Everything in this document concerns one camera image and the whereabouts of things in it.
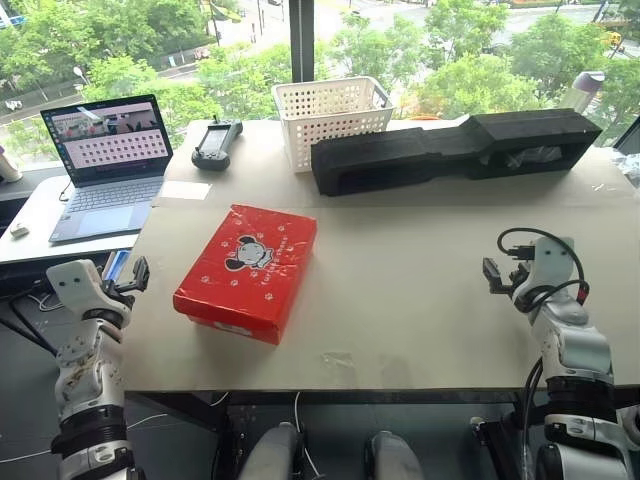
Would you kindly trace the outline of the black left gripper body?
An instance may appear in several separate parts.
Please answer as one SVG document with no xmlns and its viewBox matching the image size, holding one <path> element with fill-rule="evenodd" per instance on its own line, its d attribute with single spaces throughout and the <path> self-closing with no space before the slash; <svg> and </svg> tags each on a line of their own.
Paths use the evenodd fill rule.
<svg viewBox="0 0 640 480">
<path fill-rule="evenodd" d="M 132 308 L 135 298 L 130 295 L 130 292 L 138 289 L 138 282 L 131 280 L 117 284 L 113 280 L 103 280 L 101 289 L 108 298 L 125 305 L 127 308 Z"/>
</svg>

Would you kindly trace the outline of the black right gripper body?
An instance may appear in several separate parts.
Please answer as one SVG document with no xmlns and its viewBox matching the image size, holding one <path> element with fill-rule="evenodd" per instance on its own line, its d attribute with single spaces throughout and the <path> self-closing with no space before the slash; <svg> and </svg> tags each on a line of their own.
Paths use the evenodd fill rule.
<svg viewBox="0 0 640 480">
<path fill-rule="evenodd" d="M 519 262 L 514 271 L 509 274 L 511 284 L 507 287 L 507 295 L 513 296 L 514 292 L 529 278 L 531 264 L 529 261 Z"/>
</svg>

